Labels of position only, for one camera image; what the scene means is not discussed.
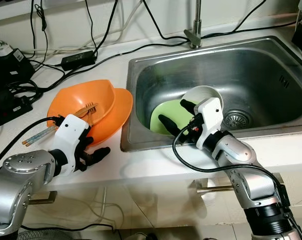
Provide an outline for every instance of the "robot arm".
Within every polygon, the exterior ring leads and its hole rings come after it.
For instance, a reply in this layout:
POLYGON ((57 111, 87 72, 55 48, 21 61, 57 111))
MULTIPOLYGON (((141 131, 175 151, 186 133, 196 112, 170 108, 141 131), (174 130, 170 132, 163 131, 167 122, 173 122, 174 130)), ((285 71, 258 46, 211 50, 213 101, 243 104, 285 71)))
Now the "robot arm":
MULTIPOLYGON (((251 227, 253 240, 301 240, 302 232, 289 209, 290 202, 285 186, 280 186, 279 181, 275 184, 275 177, 262 168, 251 146, 237 140, 227 131, 220 131, 223 121, 220 100, 210 98, 198 105, 182 100, 181 105, 195 117, 188 125, 188 136, 181 138, 186 130, 184 128, 173 142, 173 151, 177 158, 190 167, 175 149, 178 139, 181 141, 189 138, 198 149, 206 149, 218 165, 224 167, 223 170, 230 179, 251 227)), ((207 169, 198 168, 199 170, 208 172, 207 169)))
POLYGON ((0 169, 0 239, 16 238, 31 196, 53 177, 85 171, 110 152, 108 147, 92 155, 84 152, 93 141, 87 137, 89 130, 88 123, 68 115, 55 133, 52 150, 16 154, 4 160, 0 169))

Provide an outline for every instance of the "sink drain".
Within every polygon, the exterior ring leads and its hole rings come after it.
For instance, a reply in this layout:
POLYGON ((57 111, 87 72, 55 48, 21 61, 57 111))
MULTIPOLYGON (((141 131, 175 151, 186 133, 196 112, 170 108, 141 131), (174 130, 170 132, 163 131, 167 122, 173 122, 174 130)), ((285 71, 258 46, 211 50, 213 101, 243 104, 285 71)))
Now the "sink drain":
POLYGON ((232 110, 225 114, 223 123, 230 130, 247 129, 251 124, 251 116, 243 111, 232 110))

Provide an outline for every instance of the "faucet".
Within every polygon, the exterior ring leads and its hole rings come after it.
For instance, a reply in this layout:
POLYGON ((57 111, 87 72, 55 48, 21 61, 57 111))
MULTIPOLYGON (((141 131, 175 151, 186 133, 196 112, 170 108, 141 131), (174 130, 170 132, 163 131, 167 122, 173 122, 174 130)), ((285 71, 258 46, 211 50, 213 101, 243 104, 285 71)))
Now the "faucet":
POLYGON ((183 32, 190 40, 190 47, 198 49, 201 47, 201 0, 196 0, 195 19, 193 22, 193 31, 185 29, 183 32))

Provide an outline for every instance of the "sink basin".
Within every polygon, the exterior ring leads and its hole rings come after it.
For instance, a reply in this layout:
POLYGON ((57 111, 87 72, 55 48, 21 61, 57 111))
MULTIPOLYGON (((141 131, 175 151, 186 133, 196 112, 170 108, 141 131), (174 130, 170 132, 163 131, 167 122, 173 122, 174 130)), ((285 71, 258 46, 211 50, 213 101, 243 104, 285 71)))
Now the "sink basin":
POLYGON ((170 146, 172 136, 150 131, 152 112, 199 85, 221 93, 221 129, 237 138, 302 133, 302 61, 268 36, 131 60, 126 88, 134 103, 121 149, 170 146))

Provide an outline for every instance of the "white bowl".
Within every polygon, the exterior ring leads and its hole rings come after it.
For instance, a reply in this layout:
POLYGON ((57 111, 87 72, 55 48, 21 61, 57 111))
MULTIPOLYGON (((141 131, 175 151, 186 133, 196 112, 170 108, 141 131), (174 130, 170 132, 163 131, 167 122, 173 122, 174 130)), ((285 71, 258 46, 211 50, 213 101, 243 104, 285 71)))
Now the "white bowl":
POLYGON ((185 99, 193 103, 200 103, 203 100, 210 99, 210 98, 219 98, 221 103, 221 108, 223 110, 224 102, 222 96, 216 89, 214 89, 211 86, 206 86, 206 85, 196 86, 190 89, 189 91, 187 91, 182 97, 182 99, 185 99))

